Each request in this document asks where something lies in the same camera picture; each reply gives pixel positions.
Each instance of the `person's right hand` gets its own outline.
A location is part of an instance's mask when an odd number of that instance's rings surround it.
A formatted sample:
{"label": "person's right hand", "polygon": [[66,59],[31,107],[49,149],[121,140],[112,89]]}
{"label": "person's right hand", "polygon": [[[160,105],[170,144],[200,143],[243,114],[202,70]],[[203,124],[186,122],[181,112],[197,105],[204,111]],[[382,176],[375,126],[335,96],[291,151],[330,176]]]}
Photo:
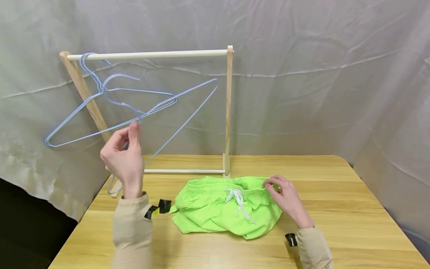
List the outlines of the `person's right hand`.
{"label": "person's right hand", "polygon": [[100,151],[106,170],[113,173],[124,186],[124,198],[142,196],[144,163],[139,142],[140,126],[133,122],[129,127],[114,132]]}
{"label": "person's right hand", "polygon": [[[273,185],[278,186],[279,191],[276,191]],[[313,219],[304,208],[291,181],[285,179],[283,176],[275,175],[264,181],[263,186],[270,193],[280,209],[293,218],[299,229],[315,226]]]}

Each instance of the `black tape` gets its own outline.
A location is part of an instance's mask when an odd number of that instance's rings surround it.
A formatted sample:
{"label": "black tape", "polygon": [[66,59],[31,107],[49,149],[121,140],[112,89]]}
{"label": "black tape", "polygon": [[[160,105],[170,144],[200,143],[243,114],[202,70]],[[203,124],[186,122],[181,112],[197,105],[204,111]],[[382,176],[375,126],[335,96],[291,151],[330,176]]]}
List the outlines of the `black tape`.
{"label": "black tape", "polygon": [[296,247],[296,246],[298,246],[297,240],[295,238],[295,234],[293,234],[293,233],[286,234],[285,235],[285,239],[287,239],[288,245],[290,247]]}
{"label": "black tape", "polygon": [[152,219],[152,214],[155,212],[157,214],[165,214],[170,211],[170,207],[172,206],[172,201],[160,199],[158,202],[158,207],[152,205],[149,210],[145,214],[145,218],[148,220]]}
{"label": "black tape", "polygon": [[169,212],[171,206],[172,201],[160,199],[160,202],[158,203],[158,207],[160,208],[160,214]]}

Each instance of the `wrinkled cloth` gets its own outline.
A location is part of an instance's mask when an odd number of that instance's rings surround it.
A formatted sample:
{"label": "wrinkled cloth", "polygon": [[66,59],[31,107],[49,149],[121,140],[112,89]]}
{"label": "wrinkled cloth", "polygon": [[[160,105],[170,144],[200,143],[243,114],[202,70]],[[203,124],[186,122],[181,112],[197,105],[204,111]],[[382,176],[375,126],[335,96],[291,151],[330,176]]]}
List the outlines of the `wrinkled cloth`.
{"label": "wrinkled cloth", "polygon": [[172,220],[184,234],[230,231],[245,239],[265,235],[282,213],[262,186],[266,179],[255,176],[235,179],[206,176],[190,180],[179,192],[170,210],[170,213],[177,212]]}

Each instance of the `white backdrop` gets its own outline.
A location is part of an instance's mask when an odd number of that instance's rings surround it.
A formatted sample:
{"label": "white backdrop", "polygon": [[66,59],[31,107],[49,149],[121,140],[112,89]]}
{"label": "white backdrop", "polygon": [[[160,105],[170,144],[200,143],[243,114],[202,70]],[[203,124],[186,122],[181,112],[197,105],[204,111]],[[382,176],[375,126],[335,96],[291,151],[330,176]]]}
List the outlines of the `white backdrop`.
{"label": "white backdrop", "polygon": [[[339,155],[430,252],[430,6],[427,0],[6,1],[0,9],[0,177],[79,220],[108,173],[100,136],[43,139],[80,103],[58,53],[224,49],[233,45],[233,154]],[[164,154],[220,154],[225,58],[92,63],[112,86],[219,91]],[[87,81],[92,90],[94,84]],[[153,153],[205,87],[144,120]],[[113,94],[147,109],[153,96]],[[108,125],[133,116],[98,99]],[[96,131],[87,111],[54,142]]]}

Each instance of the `blue wire hanger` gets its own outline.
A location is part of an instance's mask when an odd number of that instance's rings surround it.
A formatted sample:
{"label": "blue wire hanger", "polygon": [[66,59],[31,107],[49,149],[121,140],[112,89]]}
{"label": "blue wire hanger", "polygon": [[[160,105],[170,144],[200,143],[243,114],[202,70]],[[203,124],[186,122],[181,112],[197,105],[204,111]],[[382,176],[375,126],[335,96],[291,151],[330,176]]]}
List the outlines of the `blue wire hanger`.
{"label": "blue wire hanger", "polygon": [[[48,146],[48,147],[51,147],[51,148],[57,148],[57,147],[60,147],[60,146],[64,146],[64,145],[67,145],[67,144],[70,144],[70,143],[73,143],[73,142],[77,142],[77,141],[80,141],[80,140],[83,140],[83,139],[85,139],[85,138],[89,138],[89,137],[92,137],[92,136],[95,136],[95,135],[98,135],[98,134],[101,134],[101,133],[104,133],[104,132],[107,132],[107,131],[110,131],[110,130],[114,130],[114,129],[117,129],[117,128],[119,128],[119,127],[122,127],[122,126],[125,126],[125,125],[128,125],[129,123],[131,123],[131,122],[134,122],[134,121],[137,121],[137,120],[142,120],[144,117],[147,117],[147,116],[149,116],[149,115],[151,115],[151,114],[154,114],[154,113],[156,113],[156,112],[159,112],[159,111],[161,111],[161,110],[163,110],[163,109],[165,109],[165,108],[167,108],[167,107],[169,107],[169,106],[171,106],[171,105],[173,105],[173,104],[175,104],[176,102],[177,102],[177,100],[178,100],[178,97],[180,97],[180,96],[182,96],[182,95],[184,95],[184,94],[186,94],[186,93],[189,93],[189,92],[191,92],[191,91],[193,91],[193,90],[195,90],[195,89],[197,89],[197,88],[200,88],[200,87],[202,87],[202,86],[204,86],[204,85],[206,85],[206,84],[208,84],[208,83],[211,83],[211,82],[213,82],[213,81],[215,81],[215,80],[218,80],[217,78],[213,78],[213,79],[211,79],[211,80],[209,80],[209,81],[206,81],[206,82],[204,82],[204,83],[202,83],[202,84],[200,84],[200,85],[197,85],[197,86],[195,86],[195,87],[193,87],[193,88],[190,88],[190,89],[188,89],[188,90],[186,90],[186,91],[184,91],[184,92],[182,92],[182,93],[180,93],[180,94],[177,94],[177,95],[174,95],[174,94],[172,94],[172,93],[167,93],[167,92],[157,92],[157,91],[149,91],[149,90],[137,90],[137,89],[130,89],[130,88],[115,88],[115,89],[107,89],[106,88],[106,84],[110,81],[110,80],[112,80],[112,79],[114,79],[114,78],[116,78],[116,77],[126,77],[126,78],[130,78],[130,79],[133,79],[133,80],[140,80],[140,79],[138,79],[138,78],[136,78],[136,77],[132,77],[132,76],[128,76],[128,75],[126,75],[126,74],[113,74],[113,75],[111,75],[111,76],[109,76],[103,83],[100,81],[100,79],[97,77],[97,75],[94,73],[94,72],[92,72],[87,66],[86,66],[86,64],[85,64],[85,59],[89,56],[89,55],[91,55],[91,54],[94,54],[94,53],[85,53],[85,54],[83,54],[82,56],[81,56],[81,58],[79,59],[79,65],[81,66],[81,68],[83,69],[83,70],[85,70],[89,75],[90,75],[90,77],[94,80],[94,82],[96,83],[96,86],[97,86],[97,90],[98,90],[98,92],[96,93],[96,94],[94,94],[94,95],[92,95],[92,96],[90,96],[90,97],[88,97],[82,104],[80,104],[60,125],[58,125],[58,127],[56,127],[46,138],[45,138],[45,145],[46,146]],[[109,65],[111,65],[111,63],[109,62],[109,61],[106,61],[106,60],[103,60],[104,62],[106,62],[106,63],[108,63]],[[212,94],[216,91],[216,89],[218,88],[218,84],[216,85],[216,87],[213,89],[213,91],[209,94],[209,96],[203,101],[203,103],[197,108],[197,110],[188,118],[188,120],[187,121],[185,121],[185,123],[173,134],[173,136],[170,138],[170,139],[168,139],[167,140],[167,142],[147,161],[147,163],[155,156],[155,155],[157,155],[178,133],[179,133],[179,131],[191,120],[191,118],[200,110],[200,108],[206,103],[206,101],[212,96]],[[140,110],[137,110],[137,109],[135,109],[135,108],[133,108],[132,106],[130,106],[129,104],[127,104],[127,103],[124,103],[124,102],[116,102],[116,101],[113,101],[113,100],[111,100],[109,97],[108,97],[108,95],[107,95],[107,92],[111,92],[111,91],[115,91],[115,90],[130,90],[130,91],[137,91],[137,92],[145,92],[145,93],[153,93],[153,94],[161,94],[161,95],[166,95],[166,96],[171,96],[170,98],[168,98],[167,100],[164,100],[164,101],[162,101],[162,102],[160,102],[160,103],[158,103],[158,104],[156,104],[152,109],[150,109],[148,112],[143,112],[143,111],[140,111]],[[125,121],[125,122],[123,122],[123,123],[120,123],[120,124],[117,124],[117,125],[115,125],[115,126],[113,126],[113,127],[110,127],[110,128],[107,128],[107,129],[105,129],[105,130],[101,130],[101,131],[98,131],[98,132],[96,132],[96,133],[92,133],[92,134],[90,134],[90,135],[87,135],[87,136],[83,136],[83,137],[80,137],[80,138],[77,138],[77,139],[74,139],[74,140],[71,140],[71,141],[68,141],[68,142],[64,142],[64,143],[62,143],[62,144],[59,144],[59,145],[53,145],[53,144],[51,144],[50,143],[50,139],[71,119],[71,118],[73,118],[83,107],[85,107],[86,106],[86,104],[88,104],[91,100],[93,100],[95,97],[97,97],[97,96],[100,96],[100,95],[102,95],[108,102],[110,102],[110,103],[112,103],[112,104],[114,104],[114,105],[120,105],[120,106],[125,106],[125,107],[128,107],[129,109],[131,109],[131,110],[133,110],[135,113],[136,113],[136,117],[135,118],[133,118],[133,119],[131,119],[131,120],[129,120],[129,121]]]}

